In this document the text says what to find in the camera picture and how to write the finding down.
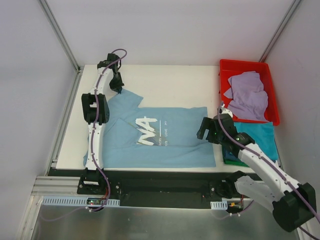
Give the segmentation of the light blue printed t-shirt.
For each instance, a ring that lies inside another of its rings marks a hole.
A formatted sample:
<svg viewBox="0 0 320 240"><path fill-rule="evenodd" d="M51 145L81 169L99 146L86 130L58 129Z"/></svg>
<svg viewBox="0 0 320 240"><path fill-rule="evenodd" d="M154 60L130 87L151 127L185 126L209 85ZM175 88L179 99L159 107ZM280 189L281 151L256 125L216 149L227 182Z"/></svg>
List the light blue printed t-shirt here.
<svg viewBox="0 0 320 240"><path fill-rule="evenodd" d="M94 124L83 163L105 169L214 168L213 145L197 138L208 109L140 107L143 97L123 90L110 98L110 118Z"/></svg>

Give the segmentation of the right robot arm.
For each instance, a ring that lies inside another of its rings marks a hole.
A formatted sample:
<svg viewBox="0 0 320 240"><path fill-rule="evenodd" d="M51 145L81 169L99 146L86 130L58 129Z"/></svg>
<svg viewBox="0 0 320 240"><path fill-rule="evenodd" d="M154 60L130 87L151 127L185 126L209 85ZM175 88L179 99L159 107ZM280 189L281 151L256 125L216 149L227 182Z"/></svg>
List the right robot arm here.
<svg viewBox="0 0 320 240"><path fill-rule="evenodd" d="M320 218L315 189L309 183L301 184L270 160L251 136L237 131L228 113L219 113L214 118L204 117L197 138L205 138L229 150L263 181L257 183L246 173L237 171L226 179L228 196L234 198L240 194L251 198L269 210L287 232L312 218Z"/></svg>

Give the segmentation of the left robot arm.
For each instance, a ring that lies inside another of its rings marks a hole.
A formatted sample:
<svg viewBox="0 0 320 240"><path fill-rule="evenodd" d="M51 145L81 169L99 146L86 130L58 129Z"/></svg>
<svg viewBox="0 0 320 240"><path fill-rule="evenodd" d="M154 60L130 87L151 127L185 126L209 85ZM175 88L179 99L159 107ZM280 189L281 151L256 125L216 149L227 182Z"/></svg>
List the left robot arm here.
<svg viewBox="0 0 320 240"><path fill-rule="evenodd" d="M103 195L109 193L106 178L103 176L103 137L110 119L107 103L107 88L120 94L124 83L120 68L122 58L115 51L97 64L97 77L88 93L81 96L84 121L88 126L88 150L85 155L84 171L80 177L78 193Z"/></svg>

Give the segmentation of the dark blue folded t-shirt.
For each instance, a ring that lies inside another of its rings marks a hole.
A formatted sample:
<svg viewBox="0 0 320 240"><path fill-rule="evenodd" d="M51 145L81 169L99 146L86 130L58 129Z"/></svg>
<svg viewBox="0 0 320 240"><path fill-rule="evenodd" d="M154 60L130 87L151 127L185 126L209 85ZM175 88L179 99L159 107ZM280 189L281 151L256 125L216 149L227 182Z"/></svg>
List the dark blue folded t-shirt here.
<svg viewBox="0 0 320 240"><path fill-rule="evenodd" d="M231 152L222 148L222 158L224 162L238 162L239 159L235 157Z"/></svg>

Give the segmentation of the green folded t-shirt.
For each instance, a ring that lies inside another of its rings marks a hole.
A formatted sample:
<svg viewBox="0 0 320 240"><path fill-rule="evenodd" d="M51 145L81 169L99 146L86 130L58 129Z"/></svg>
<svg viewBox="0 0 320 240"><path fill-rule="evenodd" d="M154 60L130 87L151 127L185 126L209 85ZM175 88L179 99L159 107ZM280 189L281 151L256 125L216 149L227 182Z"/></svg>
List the green folded t-shirt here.
<svg viewBox="0 0 320 240"><path fill-rule="evenodd" d="M241 160L238 159L238 162L224 162L226 165L232 165L232 166L241 166L241 167L249 167L247 164L245 164L244 162L242 162Z"/></svg>

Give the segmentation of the teal folded t-shirt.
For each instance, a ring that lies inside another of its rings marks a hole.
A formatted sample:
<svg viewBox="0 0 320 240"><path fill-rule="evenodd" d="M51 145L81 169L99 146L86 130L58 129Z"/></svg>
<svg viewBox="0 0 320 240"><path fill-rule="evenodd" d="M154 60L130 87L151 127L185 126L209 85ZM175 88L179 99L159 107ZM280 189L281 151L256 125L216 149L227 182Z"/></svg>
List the teal folded t-shirt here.
<svg viewBox="0 0 320 240"><path fill-rule="evenodd" d="M272 122L267 123L246 123L235 122L239 133L246 133L254 139L260 149L273 162L278 160L278 152L275 143L274 126Z"/></svg>

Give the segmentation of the lavender t-shirt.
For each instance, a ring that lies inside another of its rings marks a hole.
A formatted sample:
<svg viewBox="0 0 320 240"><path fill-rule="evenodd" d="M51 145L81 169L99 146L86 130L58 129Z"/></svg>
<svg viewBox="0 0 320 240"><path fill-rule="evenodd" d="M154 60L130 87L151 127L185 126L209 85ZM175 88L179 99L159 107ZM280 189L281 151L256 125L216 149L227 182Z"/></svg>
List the lavender t-shirt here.
<svg viewBox="0 0 320 240"><path fill-rule="evenodd" d="M265 122L268 94L256 71L247 71L228 78L230 88L223 94L230 99L228 109L239 119Z"/></svg>

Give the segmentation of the red plastic bin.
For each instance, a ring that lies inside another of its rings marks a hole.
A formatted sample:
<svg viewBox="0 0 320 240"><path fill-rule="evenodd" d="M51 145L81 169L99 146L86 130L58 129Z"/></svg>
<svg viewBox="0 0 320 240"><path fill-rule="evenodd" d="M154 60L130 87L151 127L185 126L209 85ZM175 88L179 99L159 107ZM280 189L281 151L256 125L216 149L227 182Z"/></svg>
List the red plastic bin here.
<svg viewBox="0 0 320 240"><path fill-rule="evenodd" d="M268 64L221 59L219 68L220 99L235 122L280 124Z"/></svg>

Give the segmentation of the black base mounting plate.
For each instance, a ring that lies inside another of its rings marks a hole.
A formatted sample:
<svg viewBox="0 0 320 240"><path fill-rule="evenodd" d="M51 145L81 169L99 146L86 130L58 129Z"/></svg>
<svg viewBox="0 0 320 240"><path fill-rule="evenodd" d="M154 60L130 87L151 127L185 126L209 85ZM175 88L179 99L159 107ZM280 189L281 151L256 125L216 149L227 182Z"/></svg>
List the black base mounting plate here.
<svg viewBox="0 0 320 240"><path fill-rule="evenodd" d="M222 200L229 172L50 169L50 177L78 177L79 195L106 196L122 207L209 209Z"/></svg>

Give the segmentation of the left aluminium frame post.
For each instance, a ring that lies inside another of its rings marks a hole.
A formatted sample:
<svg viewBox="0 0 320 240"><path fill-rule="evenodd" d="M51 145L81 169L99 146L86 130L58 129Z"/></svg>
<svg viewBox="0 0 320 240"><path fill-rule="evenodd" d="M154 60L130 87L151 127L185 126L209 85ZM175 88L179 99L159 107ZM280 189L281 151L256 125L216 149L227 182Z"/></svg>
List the left aluminium frame post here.
<svg viewBox="0 0 320 240"><path fill-rule="evenodd" d="M62 31L62 29L60 28L60 25L48 3L47 0L38 0L37 1L45 15L45 17L47 18L47 21L49 22L57 40L59 41L64 53L66 54L69 62L71 63L73 69L75 70L76 73L79 73L81 70L81 66L79 65L78 61L75 58L75 55L72 52L72 49Z"/></svg>

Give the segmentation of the aluminium frame post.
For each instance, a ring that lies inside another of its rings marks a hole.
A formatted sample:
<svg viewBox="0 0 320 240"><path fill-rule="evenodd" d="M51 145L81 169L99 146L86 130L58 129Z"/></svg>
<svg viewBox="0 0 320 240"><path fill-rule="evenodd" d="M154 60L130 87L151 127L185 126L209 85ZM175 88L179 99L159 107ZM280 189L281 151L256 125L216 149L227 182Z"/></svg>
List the aluminium frame post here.
<svg viewBox="0 0 320 240"><path fill-rule="evenodd" d="M48 3L47 0L38 0L37 1L45 15L45 17L47 18L47 21L49 22L57 40L59 41L64 53L66 54L69 62L71 63L73 69L75 70L76 73L79 73L81 70L81 66L79 65L78 61L75 58L75 55L72 52L72 49L62 31L62 29L60 28L60 25Z"/></svg>
<svg viewBox="0 0 320 240"><path fill-rule="evenodd" d="M264 63L268 59L269 55L271 54L278 40L281 38L282 34L286 30L287 26L289 25L289 23L291 22L291 20L293 19L294 15L298 11L298 9L301 7L303 2L304 0L293 0L291 2L291 4L289 5L289 8L284 14L282 20L280 21L272 37L270 38L262 55L260 56L258 60L260 63Z"/></svg>

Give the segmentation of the right aluminium frame post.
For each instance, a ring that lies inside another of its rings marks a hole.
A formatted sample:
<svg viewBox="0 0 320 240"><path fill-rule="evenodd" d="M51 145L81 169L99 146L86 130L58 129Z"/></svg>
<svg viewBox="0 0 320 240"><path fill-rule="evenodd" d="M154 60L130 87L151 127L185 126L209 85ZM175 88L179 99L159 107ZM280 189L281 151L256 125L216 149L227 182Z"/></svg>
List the right aluminium frame post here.
<svg viewBox="0 0 320 240"><path fill-rule="evenodd" d="M272 37L270 38L262 55L260 56L258 60L260 63L264 63L268 59L269 55L271 54L278 40L281 38L282 34L286 30L287 26L289 25L289 23L291 22L291 20L293 19L294 15L298 11L298 9L301 7L303 2L304 0L293 0L291 2L291 4L289 5L289 8L284 14L282 20L280 21Z"/></svg>

